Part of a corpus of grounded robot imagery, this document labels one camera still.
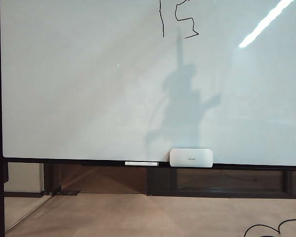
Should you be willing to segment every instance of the floor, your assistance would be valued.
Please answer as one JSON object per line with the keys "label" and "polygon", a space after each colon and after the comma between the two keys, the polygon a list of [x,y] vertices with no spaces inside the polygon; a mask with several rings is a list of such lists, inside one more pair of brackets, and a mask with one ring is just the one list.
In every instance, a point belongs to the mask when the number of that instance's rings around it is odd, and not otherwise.
{"label": "floor", "polygon": [[41,198],[5,197],[5,229],[9,230],[49,198],[50,196],[43,196]]}
{"label": "floor", "polygon": [[[242,237],[253,224],[277,227],[296,218],[296,200],[148,197],[123,194],[56,196],[7,237]],[[296,237],[296,221],[281,227]],[[263,227],[247,237],[278,236]]]}

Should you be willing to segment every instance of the black cable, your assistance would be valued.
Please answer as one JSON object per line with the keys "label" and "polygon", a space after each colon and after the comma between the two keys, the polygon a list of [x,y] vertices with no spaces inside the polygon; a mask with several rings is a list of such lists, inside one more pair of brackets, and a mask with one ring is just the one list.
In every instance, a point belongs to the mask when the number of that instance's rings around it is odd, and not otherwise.
{"label": "black cable", "polygon": [[175,11],[175,13],[174,13],[174,15],[176,16],[176,20],[177,20],[177,21],[185,21],[185,20],[189,20],[189,19],[191,19],[191,20],[193,21],[193,31],[195,32],[195,34],[192,35],[192,36],[185,37],[185,39],[190,38],[190,37],[193,37],[193,36],[197,36],[197,35],[199,35],[199,33],[196,32],[196,31],[194,30],[195,22],[194,22],[194,19],[193,19],[192,17],[184,18],[184,19],[179,19],[179,18],[177,17],[178,6],[180,6],[181,4],[185,3],[186,1],[189,1],[189,0],[184,0],[183,2],[177,4],[177,6],[176,6],[176,11]]}
{"label": "black cable", "polygon": [[164,37],[164,23],[163,23],[162,14],[161,14],[161,0],[160,0],[160,5],[159,5],[159,12],[160,12],[160,18],[161,18],[161,22],[162,22],[162,36]]}
{"label": "black cable", "polygon": [[296,221],[296,219],[288,219],[288,220],[285,220],[285,221],[281,222],[281,223],[278,225],[277,229],[275,229],[275,228],[273,228],[273,227],[271,227],[271,226],[263,225],[263,224],[256,224],[256,225],[250,226],[249,228],[247,228],[247,230],[246,230],[245,234],[243,235],[243,237],[246,237],[248,231],[249,231],[250,229],[252,229],[253,227],[256,227],[256,226],[264,226],[264,227],[268,227],[268,228],[270,228],[270,229],[276,231],[277,233],[281,234],[281,230],[280,230],[281,225],[284,224],[285,222],[288,222],[288,221]]}

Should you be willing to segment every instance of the dark baseboard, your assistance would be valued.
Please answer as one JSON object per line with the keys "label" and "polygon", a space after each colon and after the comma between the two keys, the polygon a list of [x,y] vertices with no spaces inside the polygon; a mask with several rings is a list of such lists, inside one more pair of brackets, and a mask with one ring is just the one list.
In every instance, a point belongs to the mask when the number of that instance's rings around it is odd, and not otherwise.
{"label": "dark baseboard", "polygon": [[52,196],[55,196],[55,195],[57,195],[60,191],[61,191],[61,186],[58,186],[57,188],[55,188],[55,189],[53,189],[53,190],[51,191],[51,195],[52,195]]}
{"label": "dark baseboard", "polygon": [[41,198],[44,195],[45,195],[45,191],[41,191],[40,193],[4,192],[4,196],[9,198]]}

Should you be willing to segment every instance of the whiteboard marker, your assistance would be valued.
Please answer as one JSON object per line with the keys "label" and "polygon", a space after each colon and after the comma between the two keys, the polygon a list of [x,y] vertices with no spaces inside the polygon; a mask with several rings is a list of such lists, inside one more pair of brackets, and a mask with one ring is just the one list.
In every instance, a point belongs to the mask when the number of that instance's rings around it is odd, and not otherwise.
{"label": "whiteboard marker", "polygon": [[158,162],[125,161],[125,165],[158,166]]}

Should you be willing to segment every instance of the wall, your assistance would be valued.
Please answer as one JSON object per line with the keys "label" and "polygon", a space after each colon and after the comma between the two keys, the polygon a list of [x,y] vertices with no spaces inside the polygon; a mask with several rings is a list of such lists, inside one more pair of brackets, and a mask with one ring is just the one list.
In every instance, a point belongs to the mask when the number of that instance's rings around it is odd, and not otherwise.
{"label": "wall", "polygon": [[40,193],[44,190],[43,165],[31,163],[9,163],[9,181],[6,192]]}

